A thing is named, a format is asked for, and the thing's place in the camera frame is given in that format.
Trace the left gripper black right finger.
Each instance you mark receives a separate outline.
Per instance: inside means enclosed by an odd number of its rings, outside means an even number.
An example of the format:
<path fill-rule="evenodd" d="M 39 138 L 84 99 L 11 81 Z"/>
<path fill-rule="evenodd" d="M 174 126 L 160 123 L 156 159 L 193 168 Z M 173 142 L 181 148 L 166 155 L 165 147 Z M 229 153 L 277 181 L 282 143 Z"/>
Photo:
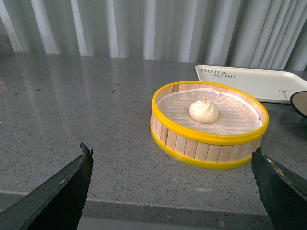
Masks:
<path fill-rule="evenodd" d="M 263 154 L 252 153 L 252 170 L 260 199 L 276 230 L 307 228 L 307 181 Z"/>

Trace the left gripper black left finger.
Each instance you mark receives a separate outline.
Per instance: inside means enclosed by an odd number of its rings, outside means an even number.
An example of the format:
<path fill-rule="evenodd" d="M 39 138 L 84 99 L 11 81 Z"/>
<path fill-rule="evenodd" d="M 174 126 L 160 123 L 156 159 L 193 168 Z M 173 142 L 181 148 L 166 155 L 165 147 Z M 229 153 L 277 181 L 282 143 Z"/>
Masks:
<path fill-rule="evenodd" d="M 93 169 L 93 150 L 82 154 L 0 214 L 2 230 L 75 230 L 78 227 Z"/>

